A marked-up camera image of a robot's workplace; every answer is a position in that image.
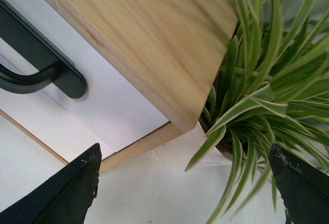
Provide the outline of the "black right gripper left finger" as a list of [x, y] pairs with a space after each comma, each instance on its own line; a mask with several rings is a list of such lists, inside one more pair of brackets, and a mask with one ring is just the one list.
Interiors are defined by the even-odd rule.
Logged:
[[1, 223], [84, 223], [97, 197], [101, 164], [96, 143], [1, 212]]

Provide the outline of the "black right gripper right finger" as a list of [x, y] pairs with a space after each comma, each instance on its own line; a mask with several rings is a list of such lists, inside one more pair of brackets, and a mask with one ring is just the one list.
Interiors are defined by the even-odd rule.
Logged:
[[328, 175], [272, 144], [268, 155], [290, 223], [328, 223]]

